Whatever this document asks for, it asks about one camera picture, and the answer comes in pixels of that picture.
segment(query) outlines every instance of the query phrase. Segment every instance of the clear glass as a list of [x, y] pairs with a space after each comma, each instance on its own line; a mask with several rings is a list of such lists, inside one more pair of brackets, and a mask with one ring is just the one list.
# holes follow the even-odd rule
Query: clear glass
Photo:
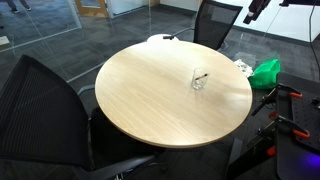
[[208, 78], [209, 78], [210, 72], [208, 69], [205, 68], [196, 68], [193, 72], [192, 77], [192, 87], [196, 90], [204, 89]]

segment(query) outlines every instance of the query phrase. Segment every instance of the black cable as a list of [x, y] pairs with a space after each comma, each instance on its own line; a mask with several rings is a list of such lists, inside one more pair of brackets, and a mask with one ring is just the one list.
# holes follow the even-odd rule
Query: black cable
[[309, 43], [310, 43], [310, 47], [312, 49], [314, 58], [316, 59], [316, 62], [317, 62], [318, 71], [319, 71], [318, 72], [319, 73], [319, 77], [318, 78], [319, 78], [319, 81], [320, 81], [320, 65], [319, 65], [319, 61], [318, 61], [316, 52], [314, 51], [314, 48], [313, 48], [313, 45], [312, 45], [312, 41], [311, 41], [311, 18], [312, 18], [312, 14], [313, 14], [314, 8], [316, 7], [317, 1], [318, 0], [314, 0], [313, 8], [312, 8], [312, 11], [311, 11], [311, 14], [310, 14], [310, 17], [309, 17]]

